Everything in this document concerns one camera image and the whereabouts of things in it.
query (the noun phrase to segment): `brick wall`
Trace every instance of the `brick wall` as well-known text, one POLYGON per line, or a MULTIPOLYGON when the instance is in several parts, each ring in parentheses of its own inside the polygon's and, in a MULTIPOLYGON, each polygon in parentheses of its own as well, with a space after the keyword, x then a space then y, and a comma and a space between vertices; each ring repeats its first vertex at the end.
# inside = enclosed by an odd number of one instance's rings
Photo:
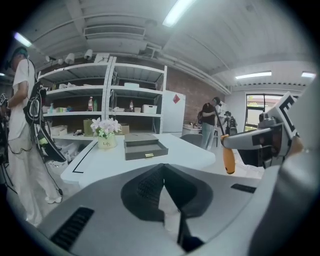
POLYGON ((168 67, 166 90, 185 95, 184 123, 195 122, 205 103, 218 96, 224 102, 225 95, 193 76, 168 67))

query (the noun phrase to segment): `black shirt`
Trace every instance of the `black shirt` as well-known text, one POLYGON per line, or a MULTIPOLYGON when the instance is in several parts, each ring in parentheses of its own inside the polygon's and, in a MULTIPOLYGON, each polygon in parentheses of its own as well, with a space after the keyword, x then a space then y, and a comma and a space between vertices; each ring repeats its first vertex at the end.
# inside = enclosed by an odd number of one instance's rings
MULTIPOLYGON (((202 107, 202 112, 204 113, 211 113, 214 111, 215 111, 214 106, 212 106, 210 103, 206 103, 202 107)), ((207 117, 204 117, 202 115, 202 122, 207 123, 208 125, 211 125, 211 126, 215 126, 215 117, 216 117, 215 114, 209 115, 207 117)))

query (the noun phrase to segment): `jeans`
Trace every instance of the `jeans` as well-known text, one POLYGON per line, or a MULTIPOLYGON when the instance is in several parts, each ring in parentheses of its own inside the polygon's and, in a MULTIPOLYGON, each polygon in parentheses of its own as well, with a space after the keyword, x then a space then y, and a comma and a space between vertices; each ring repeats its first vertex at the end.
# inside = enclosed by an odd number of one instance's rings
POLYGON ((206 122, 202 124, 202 142, 201 148, 208 150, 214 140, 214 126, 206 122))

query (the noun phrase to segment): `window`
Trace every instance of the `window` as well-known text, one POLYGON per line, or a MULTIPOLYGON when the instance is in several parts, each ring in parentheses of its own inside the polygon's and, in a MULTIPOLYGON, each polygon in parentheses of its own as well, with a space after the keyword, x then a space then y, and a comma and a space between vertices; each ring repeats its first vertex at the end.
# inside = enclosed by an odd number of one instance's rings
POLYGON ((256 130, 258 128, 259 115, 272 109, 281 98, 282 95, 247 94, 244 131, 256 130))

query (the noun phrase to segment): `white table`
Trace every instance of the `white table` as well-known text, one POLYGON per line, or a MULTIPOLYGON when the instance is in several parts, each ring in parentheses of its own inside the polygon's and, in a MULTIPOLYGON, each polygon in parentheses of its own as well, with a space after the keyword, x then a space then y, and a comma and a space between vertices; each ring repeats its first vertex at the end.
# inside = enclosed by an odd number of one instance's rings
POLYGON ((147 159, 125 160, 124 135, 117 135, 115 148, 98 148, 97 139, 92 141, 63 171, 61 178, 65 183, 78 184, 80 188, 137 168, 154 164, 177 164, 217 174, 226 174, 224 168, 214 170, 216 156, 198 146, 192 145, 171 134, 155 134, 168 148, 168 154, 147 159))

